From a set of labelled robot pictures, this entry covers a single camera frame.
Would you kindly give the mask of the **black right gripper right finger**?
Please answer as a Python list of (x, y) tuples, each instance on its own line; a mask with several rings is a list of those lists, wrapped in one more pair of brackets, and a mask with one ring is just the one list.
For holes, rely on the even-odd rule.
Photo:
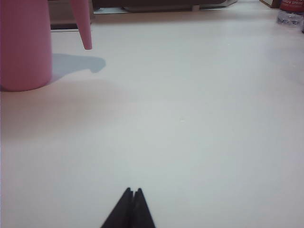
[(148, 204), (145, 200), (143, 190), (141, 188), (135, 192), (131, 202), (129, 227), (156, 228)]

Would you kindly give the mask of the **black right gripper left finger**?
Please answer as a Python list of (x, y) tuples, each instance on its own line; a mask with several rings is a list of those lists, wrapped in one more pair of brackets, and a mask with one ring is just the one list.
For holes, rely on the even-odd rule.
[(131, 218), (133, 191), (127, 188), (108, 215), (101, 228), (128, 228)]

